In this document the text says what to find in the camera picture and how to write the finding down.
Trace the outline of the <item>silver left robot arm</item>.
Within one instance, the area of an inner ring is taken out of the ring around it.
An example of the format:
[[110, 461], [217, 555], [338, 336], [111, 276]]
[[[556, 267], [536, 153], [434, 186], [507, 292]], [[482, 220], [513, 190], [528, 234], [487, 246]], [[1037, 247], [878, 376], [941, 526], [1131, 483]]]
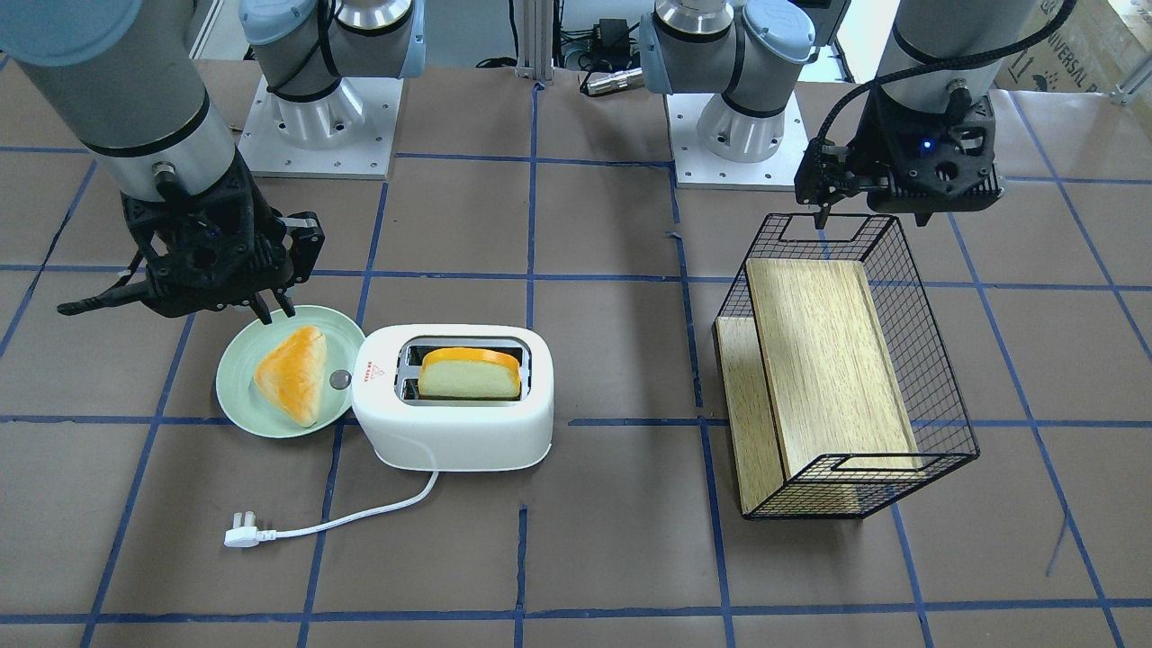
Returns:
[[[1003, 196], [988, 90], [1005, 58], [1058, 31], [1071, 1], [1034, 33], [1032, 1], [902, 1], [876, 78], [833, 106], [794, 179], [796, 202], [823, 229], [839, 201], [914, 214], [982, 211]], [[708, 95], [700, 135], [715, 155], [758, 161], [774, 151], [786, 103], [817, 53], [801, 3], [657, 1], [639, 21], [638, 48], [655, 95]]]

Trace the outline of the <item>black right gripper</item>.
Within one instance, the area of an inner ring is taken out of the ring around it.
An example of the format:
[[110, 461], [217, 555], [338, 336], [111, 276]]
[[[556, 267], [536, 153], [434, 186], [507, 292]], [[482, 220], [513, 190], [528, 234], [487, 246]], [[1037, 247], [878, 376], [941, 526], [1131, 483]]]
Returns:
[[257, 188], [241, 153], [204, 193], [190, 195], [164, 171], [159, 201], [121, 195], [126, 226], [145, 263], [141, 282], [120, 288], [120, 303], [141, 302], [164, 317], [248, 306], [263, 325], [273, 323], [260, 295], [270, 291], [287, 319], [291, 258], [287, 227]]

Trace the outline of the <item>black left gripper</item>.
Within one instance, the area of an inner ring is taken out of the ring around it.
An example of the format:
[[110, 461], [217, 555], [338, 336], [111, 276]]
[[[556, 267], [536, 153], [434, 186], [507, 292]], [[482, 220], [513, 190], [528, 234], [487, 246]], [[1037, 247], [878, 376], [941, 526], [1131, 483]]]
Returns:
[[[876, 90], [849, 144], [848, 169], [879, 213], [914, 214], [926, 227], [937, 212], [982, 211], [1003, 197], [995, 167], [995, 111], [987, 97], [956, 90], [942, 113], [923, 113]], [[831, 203], [814, 214], [826, 229]]]

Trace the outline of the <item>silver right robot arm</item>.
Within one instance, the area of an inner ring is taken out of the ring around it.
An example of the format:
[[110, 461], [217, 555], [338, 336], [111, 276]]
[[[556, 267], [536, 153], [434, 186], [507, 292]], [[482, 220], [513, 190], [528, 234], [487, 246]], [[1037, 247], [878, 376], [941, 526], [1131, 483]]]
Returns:
[[251, 309], [288, 319], [325, 242], [257, 176], [384, 178], [399, 93], [427, 65], [420, 1], [243, 1], [263, 89], [243, 131], [189, 55], [194, 1], [3, 1], [3, 52], [118, 184], [136, 251], [66, 316], [135, 302], [176, 319]]

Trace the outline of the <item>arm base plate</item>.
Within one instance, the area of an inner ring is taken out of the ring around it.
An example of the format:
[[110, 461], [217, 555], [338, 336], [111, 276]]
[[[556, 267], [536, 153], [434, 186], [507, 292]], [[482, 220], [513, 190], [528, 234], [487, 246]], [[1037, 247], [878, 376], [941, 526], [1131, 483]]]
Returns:
[[256, 86], [238, 152], [259, 178], [386, 180], [404, 83], [346, 77], [333, 95], [293, 103]]
[[680, 187], [793, 193], [809, 143], [795, 95], [770, 118], [740, 114], [721, 95], [667, 95]]

